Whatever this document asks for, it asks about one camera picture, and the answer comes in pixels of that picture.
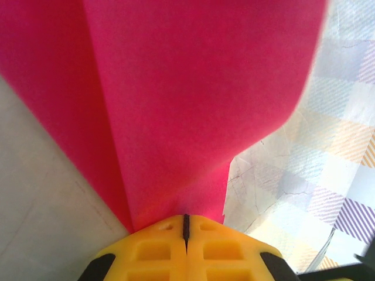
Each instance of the plaid fabric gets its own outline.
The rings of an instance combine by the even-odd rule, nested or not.
[[[233,160],[224,214],[226,225],[275,246],[298,272],[314,260],[321,268],[354,262],[369,243],[375,230],[372,1],[331,3],[298,108],[281,129]]]

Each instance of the red paper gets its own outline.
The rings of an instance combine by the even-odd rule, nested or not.
[[[8,1],[0,71],[128,229],[222,221],[229,162],[295,108],[324,8]]]

